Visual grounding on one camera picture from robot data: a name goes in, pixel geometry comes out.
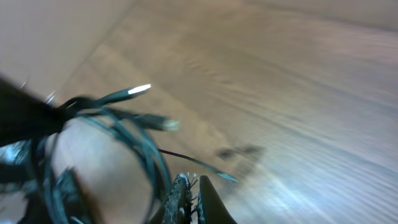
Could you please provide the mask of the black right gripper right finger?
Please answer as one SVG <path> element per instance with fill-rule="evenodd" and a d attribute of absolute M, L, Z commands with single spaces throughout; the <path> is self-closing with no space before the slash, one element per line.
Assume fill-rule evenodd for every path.
<path fill-rule="evenodd" d="M 237 224 L 206 175 L 200 176 L 197 216 L 199 224 Z"/>

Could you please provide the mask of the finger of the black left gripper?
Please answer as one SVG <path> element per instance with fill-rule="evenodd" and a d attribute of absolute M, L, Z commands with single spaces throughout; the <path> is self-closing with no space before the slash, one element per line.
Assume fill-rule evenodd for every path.
<path fill-rule="evenodd" d="M 67 112 L 40 101 L 1 79 L 1 146 L 57 133 Z"/>

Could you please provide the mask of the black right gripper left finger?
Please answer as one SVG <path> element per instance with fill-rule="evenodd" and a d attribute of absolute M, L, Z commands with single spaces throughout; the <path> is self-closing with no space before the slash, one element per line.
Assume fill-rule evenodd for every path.
<path fill-rule="evenodd" d="M 184 173 L 176 176 L 171 191 L 148 224 L 190 224 L 192 212 L 191 183 Z"/>

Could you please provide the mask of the black USB cable thick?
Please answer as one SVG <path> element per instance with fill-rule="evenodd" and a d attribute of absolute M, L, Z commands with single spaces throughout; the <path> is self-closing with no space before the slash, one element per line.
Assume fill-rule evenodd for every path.
<path fill-rule="evenodd" d="M 80 118 L 104 131 L 132 152 L 151 187 L 150 201 L 163 200 L 173 182 L 164 157 L 149 131 L 167 129 L 169 120 L 156 114 L 139 114 L 119 110 L 115 103 L 138 97 L 148 90 L 143 85 L 124 89 L 102 98 L 77 96 L 60 106 L 67 112 L 63 129 L 40 138 L 26 139 L 7 146 L 11 158 L 1 161 L 1 192 L 24 192 L 28 199 L 22 223 L 93 223 L 89 209 L 73 170 L 56 175 L 53 155 L 67 123 Z"/>

